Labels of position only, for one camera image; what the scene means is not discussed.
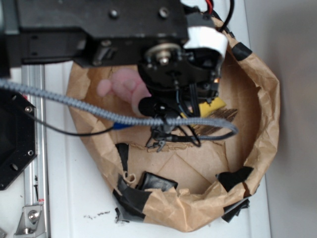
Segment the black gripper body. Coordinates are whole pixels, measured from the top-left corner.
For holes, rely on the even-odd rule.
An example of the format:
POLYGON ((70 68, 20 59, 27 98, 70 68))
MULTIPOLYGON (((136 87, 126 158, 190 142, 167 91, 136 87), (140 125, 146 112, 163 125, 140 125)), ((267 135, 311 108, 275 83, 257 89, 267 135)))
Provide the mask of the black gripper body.
POLYGON ((218 94, 215 80, 222 63, 216 50, 161 44, 146 51, 137 69, 155 103, 187 117, 201 117, 199 105, 211 103, 218 94))

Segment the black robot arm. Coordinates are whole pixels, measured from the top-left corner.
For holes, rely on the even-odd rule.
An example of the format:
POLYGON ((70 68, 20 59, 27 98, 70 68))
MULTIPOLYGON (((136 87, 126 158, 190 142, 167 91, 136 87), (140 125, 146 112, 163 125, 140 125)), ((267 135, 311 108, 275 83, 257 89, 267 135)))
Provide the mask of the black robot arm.
POLYGON ((226 40, 209 14, 179 0, 3 0, 0 76, 13 67, 73 61, 118 66, 97 87, 136 114, 170 106, 199 116, 218 96, 226 40))

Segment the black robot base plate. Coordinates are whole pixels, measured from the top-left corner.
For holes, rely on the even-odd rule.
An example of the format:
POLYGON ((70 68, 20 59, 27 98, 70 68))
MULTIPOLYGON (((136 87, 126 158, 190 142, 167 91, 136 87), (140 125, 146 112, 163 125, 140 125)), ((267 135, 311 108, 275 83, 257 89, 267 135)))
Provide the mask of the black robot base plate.
POLYGON ((0 91, 0 189, 6 190, 37 156, 35 107, 21 94, 0 91))

